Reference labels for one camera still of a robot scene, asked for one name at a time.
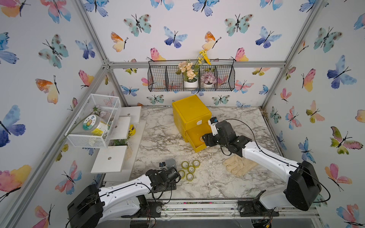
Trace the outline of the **yellow drawer cabinet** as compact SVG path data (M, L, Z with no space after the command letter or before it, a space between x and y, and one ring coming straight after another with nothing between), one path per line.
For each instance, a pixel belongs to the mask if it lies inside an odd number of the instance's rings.
M174 123L185 142L190 143L198 153L206 148L202 137L212 132L208 121L212 112L197 95L193 95L172 103Z

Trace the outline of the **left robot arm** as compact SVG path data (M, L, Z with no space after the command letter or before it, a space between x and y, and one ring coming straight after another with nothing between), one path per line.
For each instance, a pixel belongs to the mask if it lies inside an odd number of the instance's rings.
M87 186L67 207L67 228L95 228L117 218L159 217L158 198L146 200L146 195L176 190L181 175L176 168L149 170L146 174L111 187Z

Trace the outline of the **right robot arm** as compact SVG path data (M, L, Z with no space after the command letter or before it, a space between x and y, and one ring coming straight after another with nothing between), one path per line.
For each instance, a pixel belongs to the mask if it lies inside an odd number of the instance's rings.
M289 160L260 147L255 139L237 136L228 120L219 122L213 117L208 124L212 131L202 140L208 147L219 146L221 150L229 151L229 158L223 163L228 172L241 177L256 165L261 165L286 183L285 187L263 190L253 199L238 201L241 217L278 216L275 209L290 206L308 211L313 204L329 201L319 198L325 186L318 180L309 162Z

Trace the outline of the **green tape roll front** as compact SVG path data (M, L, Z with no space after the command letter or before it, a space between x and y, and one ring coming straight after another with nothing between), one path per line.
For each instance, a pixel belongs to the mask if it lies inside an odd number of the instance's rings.
M193 181L193 180L194 180L194 175L193 175L192 173L188 173L188 174L186 175L186 179L187 179L188 181Z

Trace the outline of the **beige work glove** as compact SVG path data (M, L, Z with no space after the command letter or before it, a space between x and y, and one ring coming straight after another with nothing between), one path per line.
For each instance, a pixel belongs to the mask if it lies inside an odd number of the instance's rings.
M258 166L256 162L238 155L233 155L232 157L228 158L223 162L223 165L226 167L227 172L233 174L237 178L241 178Z

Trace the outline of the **white stepped shelf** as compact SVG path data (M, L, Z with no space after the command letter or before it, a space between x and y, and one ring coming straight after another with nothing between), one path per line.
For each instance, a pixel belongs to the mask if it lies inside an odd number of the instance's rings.
M123 107L107 148L100 149L92 174L104 174L104 181L127 182L130 180L138 155L146 121L140 119L141 107ZM129 126L134 124L136 134L128 138Z

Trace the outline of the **pink flowers white pot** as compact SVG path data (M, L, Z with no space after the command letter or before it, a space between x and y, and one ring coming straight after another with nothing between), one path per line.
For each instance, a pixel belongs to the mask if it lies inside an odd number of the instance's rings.
M217 78L213 72L205 72L202 76L202 84L204 88L214 88Z

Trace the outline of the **yellow toy on shelf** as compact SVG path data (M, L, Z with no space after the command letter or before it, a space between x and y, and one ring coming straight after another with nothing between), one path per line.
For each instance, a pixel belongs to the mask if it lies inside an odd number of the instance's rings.
M128 131L128 138L130 138L131 136L136 134L136 127L134 124L131 124L129 126L129 131Z

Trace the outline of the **peach flowers white pot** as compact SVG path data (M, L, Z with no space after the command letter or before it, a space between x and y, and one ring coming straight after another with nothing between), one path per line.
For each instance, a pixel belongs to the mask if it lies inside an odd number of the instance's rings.
M187 89L195 89L199 87L198 73L194 71L194 64L190 61L183 61L178 64L178 75L183 77L183 87Z

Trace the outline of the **yellow artificial flower stem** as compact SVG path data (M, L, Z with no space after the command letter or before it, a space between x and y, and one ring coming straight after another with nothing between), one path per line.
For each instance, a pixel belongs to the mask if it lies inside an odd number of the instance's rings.
M196 62L194 64L194 71L196 73L199 72L200 67L203 64L211 65L210 59L209 59L209 57L207 55L207 51L204 50L204 49L202 51L200 51L199 54L198 54L198 57L197 57Z

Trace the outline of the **green lid plastic jar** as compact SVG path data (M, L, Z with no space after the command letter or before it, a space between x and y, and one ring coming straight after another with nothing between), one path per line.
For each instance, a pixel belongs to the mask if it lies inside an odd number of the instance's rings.
M83 122L82 129L94 136L103 136L108 131L108 125L101 117L89 115Z

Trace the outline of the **clear mesh storage box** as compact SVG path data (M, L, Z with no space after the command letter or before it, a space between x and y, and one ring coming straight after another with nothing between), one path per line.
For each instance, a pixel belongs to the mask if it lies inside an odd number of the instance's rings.
M90 94L65 132L74 147L107 148L121 112L119 97Z

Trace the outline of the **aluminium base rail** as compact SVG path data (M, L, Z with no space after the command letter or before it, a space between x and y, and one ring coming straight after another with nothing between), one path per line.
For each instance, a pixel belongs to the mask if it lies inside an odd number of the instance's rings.
M301 211L293 206L266 209L257 200L244 199L172 199L166 202L128 200L110 209L103 210L99 222L126 218L152 219L310 219L316 228L324 225L314 207Z

